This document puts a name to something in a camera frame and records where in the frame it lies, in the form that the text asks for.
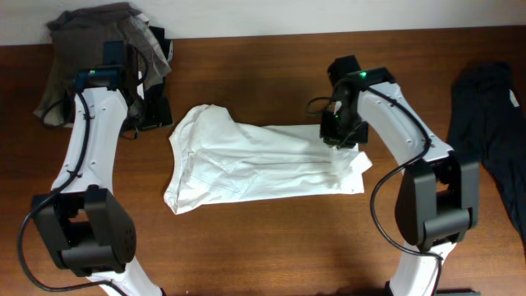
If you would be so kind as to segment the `white t-shirt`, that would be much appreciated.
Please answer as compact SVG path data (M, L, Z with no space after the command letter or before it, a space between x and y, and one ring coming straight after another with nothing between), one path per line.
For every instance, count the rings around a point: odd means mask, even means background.
M359 194L372 163L357 147L326 145L317 124L258 127L198 105L169 138L174 167L164 202L176 215L199 206Z

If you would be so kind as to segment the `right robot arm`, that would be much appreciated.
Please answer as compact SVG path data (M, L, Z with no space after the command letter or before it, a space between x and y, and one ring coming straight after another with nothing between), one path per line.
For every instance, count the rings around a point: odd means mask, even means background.
M351 55L335 59L327 74L332 94L322 112L323 142L354 148L367 143L370 128L376 131L397 165L375 185L371 202L389 179L402 176L394 207L402 243L370 209L382 237L401 252L383 293L437 295L445 259L478 223L478 160L454 151L427 127L387 68L363 70Z

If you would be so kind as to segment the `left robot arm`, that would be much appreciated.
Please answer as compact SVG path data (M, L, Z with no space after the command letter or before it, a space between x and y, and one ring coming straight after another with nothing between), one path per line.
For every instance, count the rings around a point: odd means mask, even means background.
M35 223L57 268L108 295L165 293L136 259L135 225L113 195L118 139L173 125L162 87L144 87L142 60L137 47L108 41L101 65L75 75L65 160L50 192L33 198L22 223Z

